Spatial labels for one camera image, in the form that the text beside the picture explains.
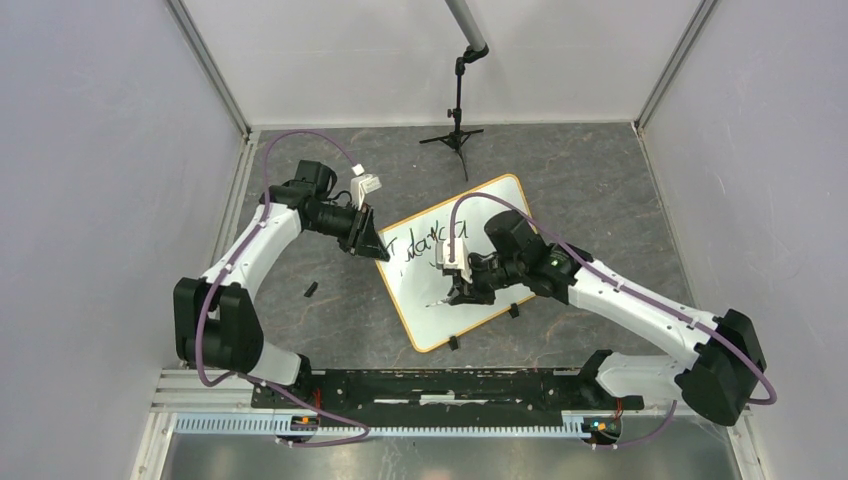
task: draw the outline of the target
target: whiteboard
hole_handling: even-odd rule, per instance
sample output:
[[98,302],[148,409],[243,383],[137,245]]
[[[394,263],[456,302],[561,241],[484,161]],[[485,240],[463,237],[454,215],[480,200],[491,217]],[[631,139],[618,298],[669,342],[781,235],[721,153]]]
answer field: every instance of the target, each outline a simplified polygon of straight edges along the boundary
[[[469,192],[485,192],[500,197],[529,214],[521,183],[512,174],[490,180]],[[451,277],[443,276],[435,264],[435,237],[447,239],[450,211],[457,195],[423,212],[380,231],[391,254],[388,262],[377,262],[392,302],[400,315],[415,350],[424,353],[460,336],[509,310],[512,303],[533,297],[523,285],[499,290],[494,305],[436,305],[447,297]],[[459,207],[455,231],[465,240],[469,252],[487,255],[495,250],[483,232],[486,221],[506,210],[485,198],[469,198]]]

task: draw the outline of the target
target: whiteboard wooden frame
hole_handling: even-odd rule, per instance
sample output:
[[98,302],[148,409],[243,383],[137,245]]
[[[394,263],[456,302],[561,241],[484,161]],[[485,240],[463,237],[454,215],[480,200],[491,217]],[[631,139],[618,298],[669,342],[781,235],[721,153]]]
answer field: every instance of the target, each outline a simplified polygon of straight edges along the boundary
[[[474,187],[474,188],[473,188],[473,189],[471,189],[471,190],[468,190],[468,191],[463,192],[463,193],[461,193],[461,194],[459,194],[459,195],[456,195],[456,196],[454,196],[454,197],[452,197],[452,198],[449,198],[449,199],[447,199],[447,200],[445,200],[445,201],[443,201],[443,202],[441,202],[441,203],[439,203],[439,204],[437,204],[437,205],[433,205],[432,207],[427,208],[426,210],[423,210],[423,211],[421,211],[421,212],[418,212],[418,213],[416,213],[415,215],[412,215],[412,216],[407,217],[407,218],[405,218],[405,219],[403,219],[403,220],[401,220],[401,221],[399,221],[399,222],[396,222],[396,223],[394,223],[394,224],[392,224],[392,225],[389,225],[388,227],[386,227],[386,228],[384,228],[384,229],[380,230],[380,232],[379,232],[379,233],[380,233],[380,235],[381,235],[381,236],[383,236],[383,235],[384,235],[386,232],[388,232],[389,230],[392,230],[392,229],[394,229],[394,228],[396,228],[396,227],[398,227],[398,226],[400,226],[400,225],[403,225],[403,224],[405,224],[405,223],[408,223],[409,221],[414,220],[415,218],[418,218],[418,217],[421,217],[421,216],[423,216],[423,215],[426,215],[426,214],[428,214],[428,213],[432,212],[433,210],[436,210],[436,209],[438,209],[438,208],[444,207],[444,206],[446,206],[446,205],[452,205],[453,203],[455,203],[455,202],[456,202],[456,201],[457,201],[460,197],[462,197],[463,195],[466,195],[466,194],[471,193],[471,192],[479,191],[479,190],[481,190],[481,189],[484,189],[484,188],[486,188],[486,187],[488,187],[488,186],[490,186],[490,185],[492,185],[492,184],[495,184],[495,183],[497,183],[497,182],[499,182],[499,181],[503,181],[503,180],[505,180],[505,179],[512,179],[512,180],[514,180],[514,181],[515,181],[515,184],[518,186],[518,192],[519,192],[519,194],[520,194],[520,196],[521,196],[521,201],[523,202],[523,205],[516,205],[516,206],[517,206],[517,207],[519,207],[519,208],[521,208],[521,207],[523,206],[523,207],[524,207],[524,211],[525,211],[525,212],[527,212],[527,214],[528,214],[528,215],[530,215],[530,206],[529,206],[529,204],[527,203],[527,198],[526,198],[526,197],[525,197],[525,195],[524,195],[524,189],[521,187],[521,181],[520,181],[520,180],[518,179],[518,177],[516,177],[515,175],[513,175],[513,174],[511,174],[511,173],[507,173],[507,174],[501,175],[501,176],[499,176],[499,177],[497,177],[497,178],[494,178],[494,179],[492,179],[492,180],[489,180],[488,182],[485,182],[485,183],[483,183],[483,184],[481,184],[481,185],[479,185],[479,186],[477,186],[477,187]],[[409,326],[409,323],[407,322],[407,319],[404,317],[404,313],[403,313],[403,310],[402,310],[402,309],[401,309],[401,307],[400,307],[400,303],[399,303],[399,301],[398,301],[398,299],[397,299],[397,297],[396,297],[395,293],[392,291],[392,288],[390,287],[390,282],[389,282],[389,279],[388,279],[388,278],[387,278],[387,276],[386,276],[386,271],[384,270],[384,268],[385,268],[385,267],[384,267],[384,265],[383,265],[383,262],[379,262],[379,261],[377,261],[377,262],[375,262],[375,263],[377,264],[377,270],[380,272],[380,277],[383,279],[383,283],[385,283],[385,285],[386,285],[386,290],[389,292],[389,296],[390,296],[390,297],[391,297],[391,299],[392,299],[392,304],[395,306],[395,310],[397,310],[397,312],[398,312],[398,316],[400,317],[401,324],[403,324],[403,328],[404,328],[404,330],[406,331],[406,334],[407,334],[407,336],[409,337],[410,342],[412,343],[412,348],[414,348],[414,349],[415,349],[415,351],[417,351],[417,352],[419,352],[419,353],[427,353],[427,352],[430,352],[430,351],[432,351],[432,350],[435,350],[436,348],[438,348],[438,347],[440,347],[440,346],[442,346],[442,345],[444,345],[444,344],[448,343],[448,341],[449,341],[449,339],[450,339],[450,336],[448,336],[448,337],[444,338],[444,340],[437,341],[436,343],[433,343],[433,344],[430,344],[430,345],[423,345],[423,346],[422,346],[422,345],[419,345],[419,344],[416,342],[415,335],[413,334],[412,330],[410,329],[410,326]],[[534,295],[534,294],[532,294],[532,292],[529,292],[529,290],[528,290],[528,295],[527,295],[527,296],[525,296],[525,297],[523,297],[523,298],[520,298],[520,299],[516,299],[516,300],[514,301],[514,303],[516,303],[516,304],[519,304],[519,305],[520,305],[520,304],[522,304],[522,303],[526,302],[527,300],[530,300],[530,299],[531,299],[531,298],[533,298],[534,296],[535,296],[535,295]],[[460,308],[460,307],[441,306],[441,307],[434,307],[434,308]],[[457,332],[454,332],[454,333],[453,333],[453,335],[454,335],[454,336],[459,337],[460,335],[463,335],[463,334],[465,334],[465,333],[467,333],[467,332],[469,332],[469,331],[473,330],[474,328],[477,328],[477,327],[479,327],[480,325],[483,325],[484,323],[488,322],[489,320],[491,320],[491,319],[493,319],[493,318],[495,318],[495,317],[497,317],[497,316],[499,316],[499,315],[502,315],[502,314],[506,313],[507,311],[509,311],[509,306],[507,306],[507,307],[505,307],[505,308],[503,308],[503,309],[500,309],[500,310],[498,310],[497,312],[492,313],[492,314],[490,314],[490,315],[486,316],[486,317],[485,317],[485,318],[483,318],[482,320],[480,320],[480,321],[478,321],[478,322],[475,322],[474,324],[472,324],[472,325],[470,325],[470,326],[467,326],[467,327],[465,327],[465,328],[460,329],[460,330],[459,330],[459,331],[457,331]]]

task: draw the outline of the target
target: small black block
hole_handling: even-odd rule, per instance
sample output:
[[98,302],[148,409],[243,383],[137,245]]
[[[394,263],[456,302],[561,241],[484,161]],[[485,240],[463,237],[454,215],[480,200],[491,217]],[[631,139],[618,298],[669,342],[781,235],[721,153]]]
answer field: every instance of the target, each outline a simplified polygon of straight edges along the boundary
[[306,289],[306,292],[303,293],[303,296],[309,298],[312,296],[313,293],[315,293],[315,290],[318,290],[318,282],[312,282],[312,285],[310,285],[309,288]]

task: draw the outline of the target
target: tripod base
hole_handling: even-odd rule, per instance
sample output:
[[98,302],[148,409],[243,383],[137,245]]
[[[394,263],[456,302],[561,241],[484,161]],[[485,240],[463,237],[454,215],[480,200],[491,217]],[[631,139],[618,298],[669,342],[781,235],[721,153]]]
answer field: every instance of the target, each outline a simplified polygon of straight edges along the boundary
[[455,130],[450,132],[447,135],[443,135],[441,137],[433,137],[428,138],[426,140],[421,140],[418,142],[419,144],[432,143],[432,142],[442,142],[448,147],[451,148],[457,155],[459,155],[459,160],[462,161],[462,173],[465,174],[465,181],[468,181],[468,167],[465,165],[465,155],[462,154],[462,146],[465,145],[465,142],[471,137],[471,135],[483,133],[483,129],[479,130],[471,130],[470,132],[464,132],[462,130]]

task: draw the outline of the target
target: gray metal pole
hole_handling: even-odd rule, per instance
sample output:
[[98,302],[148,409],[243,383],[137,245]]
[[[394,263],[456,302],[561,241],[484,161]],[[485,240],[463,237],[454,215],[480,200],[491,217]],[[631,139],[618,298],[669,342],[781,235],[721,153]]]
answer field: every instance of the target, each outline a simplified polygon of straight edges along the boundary
[[247,141],[248,135],[250,135],[250,125],[244,118],[244,114],[242,114],[241,109],[239,109],[238,103],[236,102],[235,97],[233,97],[233,93],[229,88],[227,88],[227,84],[224,82],[224,77],[221,75],[220,70],[218,70],[218,66],[215,65],[215,60],[212,59],[212,54],[209,53],[206,43],[203,42],[203,37],[200,36],[200,32],[194,25],[194,21],[191,19],[191,15],[189,15],[185,3],[183,3],[183,0],[165,0],[165,3],[171,10],[171,14],[174,16],[177,26],[180,30],[182,30],[186,40],[188,40],[189,47],[194,52],[198,62],[200,62],[200,67],[203,69],[204,73],[206,73],[206,76],[209,77],[209,80],[212,82],[212,86],[215,87],[215,91],[224,102],[224,106],[227,108],[230,118],[233,119],[233,123],[235,123],[236,128],[239,129],[244,140]]
[[677,76],[677,72],[680,70],[683,61],[686,59],[686,56],[689,55],[689,51],[698,39],[698,35],[701,34],[701,29],[703,29],[704,25],[707,23],[707,20],[710,18],[710,15],[713,13],[713,10],[718,3],[718,0],[701,0],[701,3],[695,10],[695,14],[692,16],[692,19],[689,20],[689,25],[683,32],[683,36],[680,37],[677,47],[674,48],[671,58],[668,59],[668,63],[666,64],[662,75],[660,75],[659,80],[657,80],[657,84],[654,86],[653,91],[651,91],[651,95],[648,96],[645,106],[642,107],[642,111],[639,112],[639,116],[634,122],[636,124],[636,128],[644,129],[648,124],[648,121],[657,109],[657,105],[659,105],[660,100],[665,95],[665,92],[668,90],[668,87],[671,85],[674,77]]
[[459,28],[462,30],[462,34],[465,35],[466,40],[468,40],[468,44],[471,45],[471,49],[479,52],[486,48],[486,40],[477,27],[477,22],[474,21],[474,16],[471,15],[471,10],[468,8],[465,0],[445,0],[445,3],[451,9],[453,18],[459,24]]

